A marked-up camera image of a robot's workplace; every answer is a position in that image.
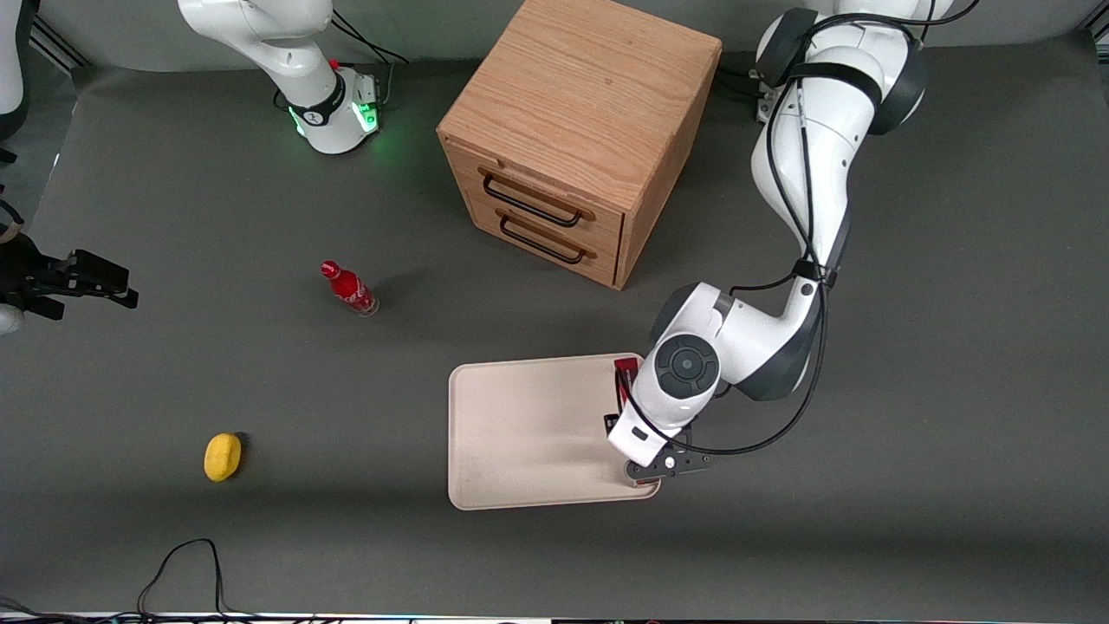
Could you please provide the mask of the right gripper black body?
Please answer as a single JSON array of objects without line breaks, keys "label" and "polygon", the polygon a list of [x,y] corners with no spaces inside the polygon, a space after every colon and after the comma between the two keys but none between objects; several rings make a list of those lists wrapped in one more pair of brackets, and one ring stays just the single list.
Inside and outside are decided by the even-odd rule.
[{"label": "right gripper black body", "polygon": [[44,256],[26,234],[1,245],[1,297],[16,311],[62,320],[67,304],[55,296],[71,296],[70,282],[62,260]]}]

